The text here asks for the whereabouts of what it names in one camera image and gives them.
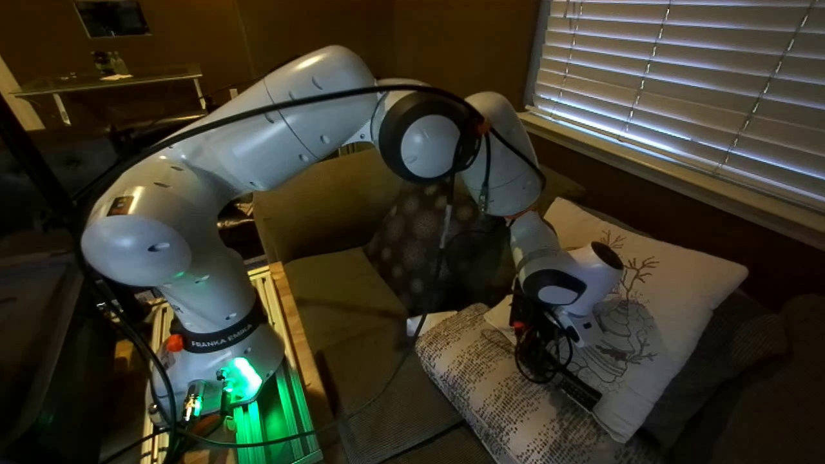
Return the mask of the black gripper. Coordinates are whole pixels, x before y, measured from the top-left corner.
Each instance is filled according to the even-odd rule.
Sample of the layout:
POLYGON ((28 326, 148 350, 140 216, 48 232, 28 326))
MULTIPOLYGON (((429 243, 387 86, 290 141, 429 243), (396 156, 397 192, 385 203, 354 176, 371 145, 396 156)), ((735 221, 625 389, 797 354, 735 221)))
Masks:
POLYGON ((512 327, 516 335, 519 368, 563 371, 571 366, 571 339, 545 301, 516 292, 512 304, 512 327))

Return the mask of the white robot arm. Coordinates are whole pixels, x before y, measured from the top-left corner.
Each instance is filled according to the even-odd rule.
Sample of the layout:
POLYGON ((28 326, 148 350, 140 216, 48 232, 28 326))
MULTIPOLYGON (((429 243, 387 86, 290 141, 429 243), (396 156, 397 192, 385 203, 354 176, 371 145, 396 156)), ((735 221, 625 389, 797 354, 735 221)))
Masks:
POLYGON ((546 177, 509 98, 380 80, 334 45, 158 141, 88 215, 80 248, 91 268, 161 292, 184 331, 152 376, 166 421, 202 415, 207 386, 245 406, 285 366, 285 342, 244 257, 220 239, 220 208, 357 141, 407 183, 463 181, 486 215, 509 225, 519 293, 574 340, 592 339, 595 304, 620 286, 625 263, 603 243, 565 248, 537 215, 546 177))

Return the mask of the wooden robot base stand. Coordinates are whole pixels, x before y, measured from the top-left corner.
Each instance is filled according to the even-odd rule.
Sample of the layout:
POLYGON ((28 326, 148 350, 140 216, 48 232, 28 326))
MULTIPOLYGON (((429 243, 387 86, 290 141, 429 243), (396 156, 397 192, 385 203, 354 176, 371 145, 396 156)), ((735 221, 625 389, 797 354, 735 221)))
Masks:
POLYGON ((254 310, 223 333, 188 333, 161 300, 152 318, 152 421, 179 443, 231 451, 236 464, 323 464, 318 428, 281 297, 249 270, 254 310))

